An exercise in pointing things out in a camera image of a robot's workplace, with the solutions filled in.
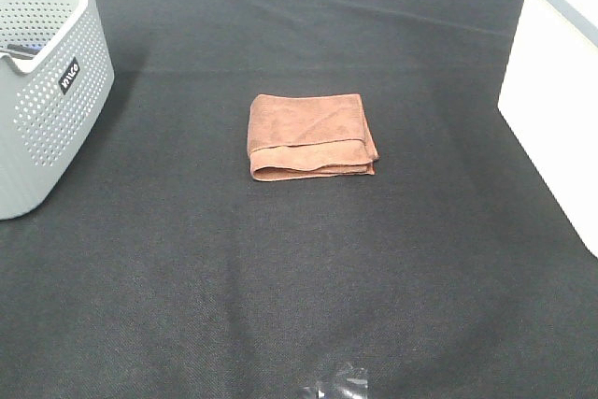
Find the black table cloth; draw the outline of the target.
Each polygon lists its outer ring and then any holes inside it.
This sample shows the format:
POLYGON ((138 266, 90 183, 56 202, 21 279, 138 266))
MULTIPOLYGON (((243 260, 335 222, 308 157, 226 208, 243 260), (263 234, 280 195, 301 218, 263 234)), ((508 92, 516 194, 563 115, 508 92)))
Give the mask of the black table cloth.
POLYGON ((5 398, 593 398, 597 261, 499 114, 522 0, 96 0, 115 69, 1 225, 5 398), (257 181, 260 94, 357 93, 373 175, 257 181))

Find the brown towel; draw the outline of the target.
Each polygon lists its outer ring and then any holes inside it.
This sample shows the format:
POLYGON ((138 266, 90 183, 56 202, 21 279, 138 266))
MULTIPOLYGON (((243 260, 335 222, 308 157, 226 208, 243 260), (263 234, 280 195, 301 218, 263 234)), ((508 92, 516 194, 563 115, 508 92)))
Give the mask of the brown towel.
POLYGON ((379 159, 357 93, 258 95, 249 110, 247 154, 257 181, 373 175, 379 159))

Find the grey perforated plastic basket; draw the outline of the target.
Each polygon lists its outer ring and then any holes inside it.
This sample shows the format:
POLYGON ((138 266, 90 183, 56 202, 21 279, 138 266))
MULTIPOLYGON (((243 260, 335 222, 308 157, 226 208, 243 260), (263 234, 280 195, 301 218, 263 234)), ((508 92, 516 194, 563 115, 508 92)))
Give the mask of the grey perforated plastic basket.
POLYGON ((95 0, 1 0, 2 219, 46 199, 113 81, 95 0))

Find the white storage bin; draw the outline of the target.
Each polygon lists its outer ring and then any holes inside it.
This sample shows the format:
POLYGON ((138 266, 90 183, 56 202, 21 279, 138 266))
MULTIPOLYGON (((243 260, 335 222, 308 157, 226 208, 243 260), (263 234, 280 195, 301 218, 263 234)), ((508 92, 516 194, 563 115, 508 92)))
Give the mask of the white storage bin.
POLYGON ((597 0, 523 0, 498 109, 597 251, 597 0))

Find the clear tape piece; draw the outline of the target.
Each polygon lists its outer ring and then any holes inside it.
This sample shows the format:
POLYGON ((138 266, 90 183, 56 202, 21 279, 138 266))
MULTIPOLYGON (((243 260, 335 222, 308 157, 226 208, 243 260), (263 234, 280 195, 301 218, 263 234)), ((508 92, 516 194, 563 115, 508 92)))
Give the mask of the clear tape piece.
POLYGON ((343 363, 330 376, 301 387, 295 397, 300 399, 368 399, 369 372, 352 363, 343 363))

